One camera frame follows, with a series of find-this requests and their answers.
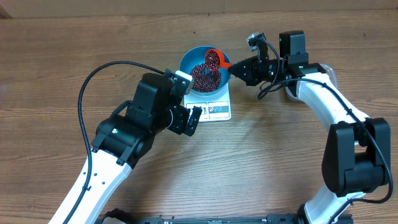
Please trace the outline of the blue metal bowl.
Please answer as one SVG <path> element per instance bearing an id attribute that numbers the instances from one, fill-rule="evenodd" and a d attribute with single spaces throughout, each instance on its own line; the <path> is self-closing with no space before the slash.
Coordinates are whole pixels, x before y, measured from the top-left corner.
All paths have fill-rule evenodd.
<path id="1" fill-rule="evenodd" d="M 185 72 L 190 75 L 190 70 L 198 65 L 198 64 L 205 64 L 205 53 L 207 50 L 215 49 L 212 46 L 199 46 L 189 50 L 181 59 L 180 68 L 182 72 Z M 221 85 L 219 89 L 229 83 L 231 78 L 230 73 L 225 68 L 221 68 L 217 70 L 221 73 Z"/>

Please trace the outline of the white digital kitchen scale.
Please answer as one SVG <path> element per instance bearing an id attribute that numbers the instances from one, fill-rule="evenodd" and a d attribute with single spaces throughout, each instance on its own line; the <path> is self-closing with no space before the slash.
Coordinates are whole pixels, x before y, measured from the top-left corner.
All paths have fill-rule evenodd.
<path id="1" fill-rule="evenodd" d="M 201 93 L 192 90 L 184 96 L 184 107 L 194 106 L 202 109 L 199 122 L 229 121 L 231 119 L 231 102 L 228 83 L 215 92 Z"/>

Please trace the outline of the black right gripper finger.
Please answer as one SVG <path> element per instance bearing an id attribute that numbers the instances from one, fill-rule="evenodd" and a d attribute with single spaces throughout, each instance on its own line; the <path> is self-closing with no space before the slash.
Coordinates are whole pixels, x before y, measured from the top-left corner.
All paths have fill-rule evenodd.
<path id="1" fill-rule="evenodd" d="M 244 71 L 250 70 L 257 63 L 257 56 L 246 58 L 242 61 L 232 64 L 228 71 Z"/>
<path id="2" fill-rule="evenodd" d="M 230 74 L 242 80 L 246 86 L 256 86 L 259 84 L 258 76 L 252 72 L 230 71 Z"/>

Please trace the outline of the orange scoop blue handle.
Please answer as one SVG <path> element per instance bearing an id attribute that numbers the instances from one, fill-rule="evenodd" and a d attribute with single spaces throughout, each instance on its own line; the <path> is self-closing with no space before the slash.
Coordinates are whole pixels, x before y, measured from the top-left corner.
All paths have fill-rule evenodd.
<path id="1" fill-rule="evenodd" d="M 205 66 L 211 71 L 217 71 L 221 68 L 228 69 L 232 64 L 225 60 L 221 50 L 210 49 L 205 53 Z"/>

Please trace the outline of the red beans in bowl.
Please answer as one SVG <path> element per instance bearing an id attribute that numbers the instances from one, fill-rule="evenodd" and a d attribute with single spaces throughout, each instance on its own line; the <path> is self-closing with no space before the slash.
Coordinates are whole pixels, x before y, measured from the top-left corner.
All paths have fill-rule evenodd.
<path id="1" fill-rule="evenodd" d="M 192 88 L 198 92 L 216 91 L 221 85 L 221 73 L 219 71 L 208 71 L 204 63 L 194 66 L 190 70 L 190 75 L 194 79 Z"/>

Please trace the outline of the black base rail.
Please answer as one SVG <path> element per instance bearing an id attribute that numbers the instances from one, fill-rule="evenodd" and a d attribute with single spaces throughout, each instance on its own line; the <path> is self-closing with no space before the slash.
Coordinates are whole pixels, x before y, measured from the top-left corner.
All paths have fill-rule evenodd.
<path id="1" fill-rule="evenodd" d="M 115 208 L 106 212 L 103 218 L 98 218 L 94 224 L 305 224 L 303 215 L 293 213 L 270 214 L 265 217 L 239 218 L 169 218 L 161 215 L 154 218 L 135 219 L 131 214 Z"/>

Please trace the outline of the clear plastic bean container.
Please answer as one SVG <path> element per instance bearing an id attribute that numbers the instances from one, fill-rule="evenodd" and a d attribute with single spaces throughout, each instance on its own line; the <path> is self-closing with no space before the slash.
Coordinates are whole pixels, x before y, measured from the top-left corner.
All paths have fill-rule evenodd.
<path id="1" fill-rule="evenodd" d="M 335 88 L 338 88 L 338 82 L 335 75 L 335 71 L 329 66 L 324 63 L 321 63 L 320 66 L 324 69 L 325 73 L 329 76 L 329 79 L 332 85 Z M 299 101 L 299 98 L 295 96 L 295 91 L 291 91 L 289 87 L 285 87 L 285 92 L 287 94 L 287 98 L 292 101 Z"/>

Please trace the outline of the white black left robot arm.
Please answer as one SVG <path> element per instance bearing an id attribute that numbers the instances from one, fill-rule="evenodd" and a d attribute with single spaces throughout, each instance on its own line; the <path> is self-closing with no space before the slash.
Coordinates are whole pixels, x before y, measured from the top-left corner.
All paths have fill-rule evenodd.
<path id="1" fill-rule="evenodd" d="M 180 103 L 194 83 L 180 70 L 165 75 L 145 73 L 134 98 L 119 105 L 100 122 L 89 146 L 90 156 L 51 223 L 94 223 L 138 160 L 151 148 L 156 134 L 168 129 L 192 136 L 201 108 Z"/>

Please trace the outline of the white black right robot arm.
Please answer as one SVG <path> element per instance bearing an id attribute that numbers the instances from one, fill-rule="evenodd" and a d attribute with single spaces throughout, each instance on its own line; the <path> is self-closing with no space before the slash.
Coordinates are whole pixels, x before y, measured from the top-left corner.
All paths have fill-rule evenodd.
<path id="1" fill-rule="evenodd" d="M 322 160 L 323 185 L 302 204 L 292 223 L 351 223 L 345 214 L 355 202 L 387 186 L 393 190 L 391 129 L 383 118 L 371 118 L 352 105 L 332 83 L 326 69 L 310 63 L 301 30 L 282 32 L 279 46 L 272 46 L 262 33 L 253 33 L 247 43 L 255 56 L 228 67 L 230 74 L 248 86 L 259 86 L 258 98 L 285 88 L 304 102 L 321 121 L 328 137 Z"/>

